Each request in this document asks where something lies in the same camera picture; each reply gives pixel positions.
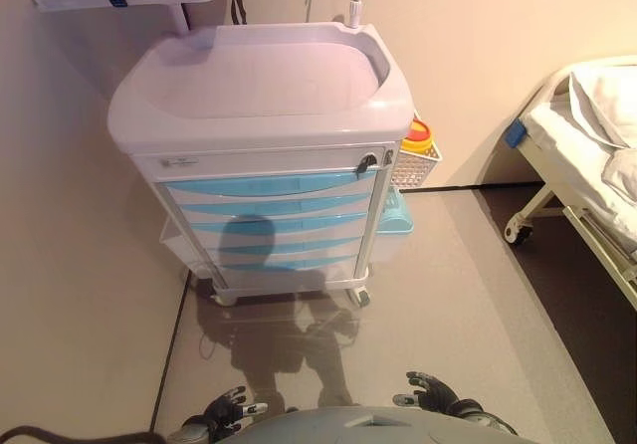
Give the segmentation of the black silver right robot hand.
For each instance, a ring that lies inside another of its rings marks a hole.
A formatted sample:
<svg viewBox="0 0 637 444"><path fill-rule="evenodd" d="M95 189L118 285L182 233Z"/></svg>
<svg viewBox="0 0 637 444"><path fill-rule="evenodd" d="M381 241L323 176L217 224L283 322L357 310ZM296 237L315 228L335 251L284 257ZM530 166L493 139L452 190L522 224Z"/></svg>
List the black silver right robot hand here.
<svg viewBox="0 0 637 444"><path fill-rule="evenodd" d="M459 400L452 388L433 375L419 371L406 373L408 383L416 386L411 393L395 394L392 402L401 407L419 407L420 409L448 414L449 409Z"/></svg>

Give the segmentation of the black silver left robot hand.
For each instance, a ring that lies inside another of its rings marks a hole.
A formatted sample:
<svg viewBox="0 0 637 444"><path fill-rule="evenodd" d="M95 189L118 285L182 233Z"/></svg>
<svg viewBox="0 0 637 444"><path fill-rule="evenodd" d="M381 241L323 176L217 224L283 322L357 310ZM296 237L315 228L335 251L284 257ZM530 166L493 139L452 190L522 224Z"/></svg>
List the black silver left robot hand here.
<svg viewBox="0 0 637 444"><path fill-rule="evenodd" d="M248 402L244 385L231 388L204 410L209 442L215 443L234 435L241 429L241 420L265 414L268 410L269 405L265 402Z"/></svg>

